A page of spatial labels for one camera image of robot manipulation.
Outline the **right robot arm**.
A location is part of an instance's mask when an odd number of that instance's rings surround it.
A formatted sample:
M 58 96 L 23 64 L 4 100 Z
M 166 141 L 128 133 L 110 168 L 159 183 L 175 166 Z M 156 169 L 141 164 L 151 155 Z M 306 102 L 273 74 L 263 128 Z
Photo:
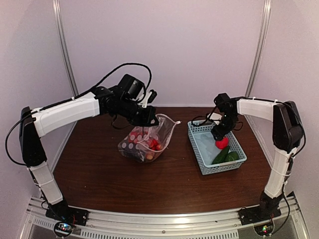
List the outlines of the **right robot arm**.
M 220 141 L 234 129 L 238 115 L 257 117 L 272 123 L 275 158 L 269 180 L 255 212 L 259 219 L 265 220 L 283 199 L 284 184 L 290 176 L 294 157 L 302 149 L 301 141 L 306 139 L 297 106 L 293 101 L 230 98 L 226 93 L 218 94 L 214 103 L 216 109 L 223 113 L 218 125 L 211 131 L 216 141 Z

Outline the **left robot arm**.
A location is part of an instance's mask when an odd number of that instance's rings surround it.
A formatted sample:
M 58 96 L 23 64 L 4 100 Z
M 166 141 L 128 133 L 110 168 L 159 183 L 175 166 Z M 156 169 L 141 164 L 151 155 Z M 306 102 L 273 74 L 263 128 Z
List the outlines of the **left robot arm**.
M 156 96 L 155 90 L 147 91 L 143 82 L 125 74 L 113 87 L 95 86 L 82 96 L 34 110 L 26 107 L 21 111 L 22 159 L 49 209 L 59 220 L 69 220 L 72 211 L 49 169 L 40 139 L 67 124 L 105 114 L 122 116 L 134 126 L 157 126 L 156 109 L 150 105 Z

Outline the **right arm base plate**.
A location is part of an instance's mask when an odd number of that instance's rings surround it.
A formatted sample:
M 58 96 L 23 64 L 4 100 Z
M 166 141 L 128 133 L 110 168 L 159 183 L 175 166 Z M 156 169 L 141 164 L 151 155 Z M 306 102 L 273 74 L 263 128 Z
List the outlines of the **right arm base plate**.
M 270 220 L 281 215 L 281 210 L 276 208 L 271 212 L 262 212 L 259 206 L 246 208 L 243 207 L 238 211 L 239 220 L 241 225 L 255 224 L 263 221 Z

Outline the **clear zip top bag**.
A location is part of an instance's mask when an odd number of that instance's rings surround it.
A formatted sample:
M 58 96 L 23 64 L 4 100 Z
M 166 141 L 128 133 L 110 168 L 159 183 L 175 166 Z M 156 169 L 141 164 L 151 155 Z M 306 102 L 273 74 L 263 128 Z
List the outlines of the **clear zip top bag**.
M 119 153 L 140 163 L 156 160 L 168 147 L 174 129 L 181 121 L 164 114 L 156 115 L 159 124 L 151 127 L 137 126 L 118 144 Z

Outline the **green pepper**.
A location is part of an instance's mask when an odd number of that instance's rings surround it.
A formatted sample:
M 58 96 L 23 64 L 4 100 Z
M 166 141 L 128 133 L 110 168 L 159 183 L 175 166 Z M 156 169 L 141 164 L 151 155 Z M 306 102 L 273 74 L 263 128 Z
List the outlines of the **green pepper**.
M 239 159 L 239 155 L 236 151 L 229 152 L 226 157 L 224 162 L 232 162 L 236 161 Z

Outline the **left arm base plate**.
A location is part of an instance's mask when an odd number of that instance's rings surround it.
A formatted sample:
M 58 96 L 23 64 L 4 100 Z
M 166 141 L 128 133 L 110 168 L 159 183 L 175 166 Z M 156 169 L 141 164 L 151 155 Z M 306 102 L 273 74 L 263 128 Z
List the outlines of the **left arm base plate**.
M 56 221 L 67 222 L 76 226 L 86 226 L 89 212 L 87 210 L 70 208 L 69 216 L 56 216 L 50 209 L 46 210 L 45 216 Z

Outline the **red lychee fruit bunch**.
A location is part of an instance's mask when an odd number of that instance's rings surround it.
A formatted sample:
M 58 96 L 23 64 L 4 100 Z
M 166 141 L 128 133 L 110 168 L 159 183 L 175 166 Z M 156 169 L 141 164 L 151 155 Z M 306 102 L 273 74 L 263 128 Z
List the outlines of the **red lychee fruit bunch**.
M 141 162 L 155 160 L 164 150 L 163 144 L 157 137 L 142 135 L 141 133 L 130 133 L 128 136 L 128 150 Z

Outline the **red wax apple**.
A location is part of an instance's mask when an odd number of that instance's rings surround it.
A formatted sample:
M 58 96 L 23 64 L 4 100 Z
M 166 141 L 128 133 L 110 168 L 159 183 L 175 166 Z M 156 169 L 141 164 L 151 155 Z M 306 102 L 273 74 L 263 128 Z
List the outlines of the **red wax apple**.
M 228 146 L 228 143 L 229 143 L 229 139 L 228 137 L 223 137 L 222 140 L 217 140 L 215 142 L 215 145 L 218 149 L 221 149 L 223 150 L 224 148 L 226 148 Z

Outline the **light blue plastic basket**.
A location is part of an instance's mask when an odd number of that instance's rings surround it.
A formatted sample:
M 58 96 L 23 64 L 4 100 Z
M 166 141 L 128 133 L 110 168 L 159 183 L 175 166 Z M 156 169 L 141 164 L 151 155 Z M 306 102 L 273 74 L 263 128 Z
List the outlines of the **light blue plastic basket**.
M 247 156 L 235 135 L 230 132 L 226 135 L 229 140 L 229 151 L 236 152 L 239 159 L 219 164 L 212 163 L 215 157 L 221 152 L 221 149 L 215 145 L 215 139 L 211 133 L 214 126 L 215 123 L 203 123 L 203 120 L 189 121 L 187 123 L 188 137 L 202 175 L 238 169 L 247 160 Z

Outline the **green cucumber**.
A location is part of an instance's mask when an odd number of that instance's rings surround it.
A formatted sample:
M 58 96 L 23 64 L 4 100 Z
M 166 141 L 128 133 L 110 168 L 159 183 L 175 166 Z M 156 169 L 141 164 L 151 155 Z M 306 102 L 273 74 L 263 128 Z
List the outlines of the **green cucumber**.
M 213 159 L 212 164 L 220 164 L 223 163 L 228 152 L 230 150 L 230 146 L 226 146 L 224 149 L 222 149 L 219 154 Z

